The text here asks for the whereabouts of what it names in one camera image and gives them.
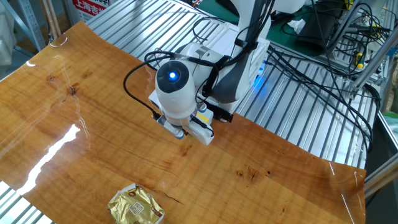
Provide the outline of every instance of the food wrapper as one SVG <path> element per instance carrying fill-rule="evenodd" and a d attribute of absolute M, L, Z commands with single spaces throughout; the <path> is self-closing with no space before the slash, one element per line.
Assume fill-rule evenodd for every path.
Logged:
<path fill-rule="evenodd" d="M 135 184 L 120 190 L 108 210 L 117 224 L 160 224 L 165 214 L 153 196 Z"/>

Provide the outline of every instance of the blue indicator light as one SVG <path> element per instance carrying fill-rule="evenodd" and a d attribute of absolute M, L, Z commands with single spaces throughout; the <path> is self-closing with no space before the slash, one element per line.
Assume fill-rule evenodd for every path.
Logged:
<path fill-rule="evenodd" d="M 178 75 L 176 72 L 169 72 L 169 81 L 176 82 L 178 80 Z"/>

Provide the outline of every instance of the green mat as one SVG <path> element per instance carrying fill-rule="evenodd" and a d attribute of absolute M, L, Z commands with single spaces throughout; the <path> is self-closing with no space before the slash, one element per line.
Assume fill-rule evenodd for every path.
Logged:
<path fill-rule="evenodd" d="M 238 16 L 235 16 L 232 12 L 229 12 L 222 5 L 218 4 L 216 0 L 203 0 L 198 8 L 229 22 L 236 22 L 239 19 Z M 296 17 L 293 18 L 293 20 L 299 21 L 304 19 L 307 21 L 312 15 L 311 11 L 311 7 L 305 6 L 301 11 L 295 13 Z M 284 22 L 272 26 L 268 32 L 267 39 L 311 57 L 318 56 L 322 53 L 320 51 L 309 49 L 307 46 L 296 44 L 295 40 L 297 37 L 293 36 L 296 35 L 293 28 L 288 25 L 284 26 L 284 30 L 293 35 L 285 34 L 281 31 L 283 24 Z"/>

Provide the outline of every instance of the wood grain surface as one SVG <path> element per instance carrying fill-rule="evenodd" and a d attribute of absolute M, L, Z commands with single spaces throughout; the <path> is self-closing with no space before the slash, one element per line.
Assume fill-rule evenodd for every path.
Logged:
<path fill-rule="evenodd" d="M 212 124 L 209 146 L 176 140 L 123 91 L 140 63 L 81 22 L 0 82 L 0 179 L 58 224 L 114 223 L 107 204 L 132 183 L 164 223 L 365 222 L 364 170 L 238 114 Z M 142 68 L 128 87 L 144 100 L 153 77 Z"/>

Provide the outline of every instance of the red label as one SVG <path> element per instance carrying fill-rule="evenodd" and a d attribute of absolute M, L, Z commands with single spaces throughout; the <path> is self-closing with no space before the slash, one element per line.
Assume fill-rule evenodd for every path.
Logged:
<path fill-rule="evenodd" d="M 96 16 L 100 12 L 102 12 L 104 9 L 106 9 L 104 6 L 101 6 L 97 3 L 93 3 L 89 0 L 72 0 L 73 5 L 75 7 L 85 13 L 88 13 L 92 16 Z"/>

